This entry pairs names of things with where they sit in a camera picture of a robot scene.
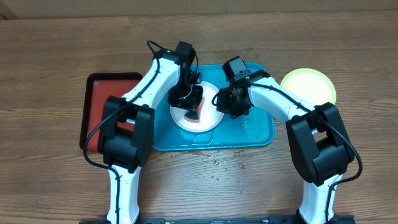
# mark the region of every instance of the wooden surface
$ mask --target wooden surface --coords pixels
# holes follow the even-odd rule
[[[0,0],[9,19],[392,9],[397,0]]]
[[[108,173],[87,164],[78,148],[86,78],[145,73],[147,39],[169,48],[192,43],[201,64],[240,55],[278,81],[302,67],[327,74],[364,162],[360,179],[338,187],[335,211],[358,223],[397,223],[397,11],[1,21],[0,223],[105,215]],[[261,149],[153,153],[142,173],[142,217],[294,213],[302,179],[285,128],[276,123],[275,131]],[[345,176],[356,171],[353,162]]]

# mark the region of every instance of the white plate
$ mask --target white plate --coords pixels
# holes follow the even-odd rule
[[[192,120],[185,117],[187,110],[171,107],[170,112],[174,121],[184,130],[200,133],[214,128],[223,119],[224,114],[216,110],[211,100],[218,93],[218,88],[209,82],[202,81],[203,95],[198,106],[199,120]]]

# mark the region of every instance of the yellow bowl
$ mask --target yellow bowl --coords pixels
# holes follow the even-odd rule
[[[336,103],[336,90],[330,79],[311,68],[299,68],[289,72],[280,85],[304,100],[322,105]]]

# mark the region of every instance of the table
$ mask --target table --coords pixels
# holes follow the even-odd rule
[[[364,162],[358,180],[338,187],[335,212],[358,223],[396,222],[398,12],[356,11],[0,21],[0,223],[106,214],[108,173],[86,163],[78,147],[86,78],[145,74],[147,39],[168,48],[189,42],[201,64],[240,55],[278,81],[302,67],[328,75]],[[352,162],[345,176],[356,171]],[[302,188],[276,122],[264,148],[152,153],[141,217],[293,214]]]

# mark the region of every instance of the round plate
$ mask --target round plate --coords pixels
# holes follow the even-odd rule
[[[224,114],[217,111],[211,100],[218,93],[218,88],[209,82],[202,81],[199,86],[203,87],[203,95],[198,106],[199,120],[185,117],[187,110],[171,107],[170,112],[174,121],[184,130],[200,133],[214,128],[222,119]]]
[[[336,103],[336,90],[330,79],[322,72],[311,68],[300,68],[289,72],[280,85],[318,105],[326,102]]]

